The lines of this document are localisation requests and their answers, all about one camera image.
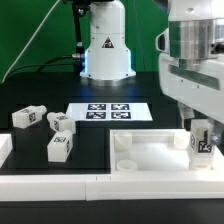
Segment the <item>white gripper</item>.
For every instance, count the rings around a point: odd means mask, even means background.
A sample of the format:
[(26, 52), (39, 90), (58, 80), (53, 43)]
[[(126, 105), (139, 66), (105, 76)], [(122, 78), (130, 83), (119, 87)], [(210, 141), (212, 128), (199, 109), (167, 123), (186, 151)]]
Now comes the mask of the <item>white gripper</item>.
[(218, 146), (224, 132), (224, 54), (200, 63), (200, 70), (180, 69), (168, 54), (159, 55), (159, 82), (162, 92), (179, 101), (182, 127), (190, 128), (194, 110), (209, 120), (209, 142)]

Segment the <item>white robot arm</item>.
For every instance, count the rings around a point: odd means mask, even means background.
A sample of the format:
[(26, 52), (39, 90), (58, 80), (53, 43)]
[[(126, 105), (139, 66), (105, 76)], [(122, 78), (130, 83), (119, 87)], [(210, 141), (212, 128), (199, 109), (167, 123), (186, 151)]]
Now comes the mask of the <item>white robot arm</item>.
[[(224, 0), (153, 0), (168, 14), (156, 37), (162, 92), (182, 109), (209, 119), (207, 141), (224, 133)], [(90, 46), (81, 77), (112, 86), (136, 75), (125, 44), (125, 8), (119, 0), (90, 0)]]

